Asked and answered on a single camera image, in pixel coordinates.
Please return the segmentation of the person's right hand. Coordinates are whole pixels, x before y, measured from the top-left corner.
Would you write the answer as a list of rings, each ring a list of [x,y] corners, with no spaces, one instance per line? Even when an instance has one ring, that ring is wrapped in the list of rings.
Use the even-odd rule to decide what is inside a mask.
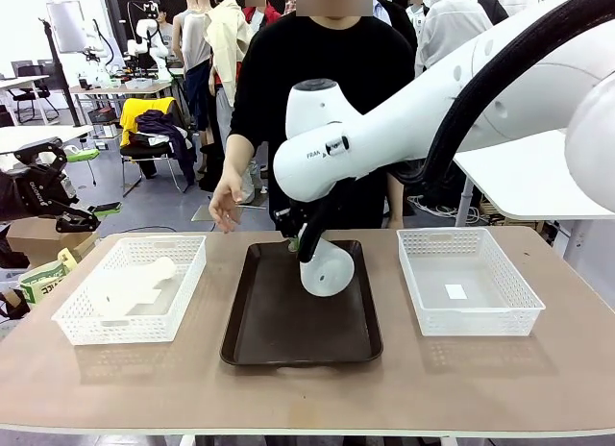
[[[241,183],[238,174],[224,172],[209,202],[209,214],[225,234],[233,231],[240,222],[237,209],[243,202]]]

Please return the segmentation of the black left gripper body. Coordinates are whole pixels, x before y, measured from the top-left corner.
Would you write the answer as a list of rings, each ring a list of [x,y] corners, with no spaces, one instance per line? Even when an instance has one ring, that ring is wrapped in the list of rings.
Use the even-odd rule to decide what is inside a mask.
[[[63,171],[21,169],[12,174],[17,200],[29,215],[64,215],[76,209],[77,192]]]

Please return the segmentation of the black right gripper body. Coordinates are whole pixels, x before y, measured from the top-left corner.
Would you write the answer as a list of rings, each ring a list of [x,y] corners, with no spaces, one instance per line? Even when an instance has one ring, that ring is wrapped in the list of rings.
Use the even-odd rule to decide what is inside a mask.
[[[316,236],[315,207],[307,203],[290,203],[273,211],[273,220],[285,238]]]

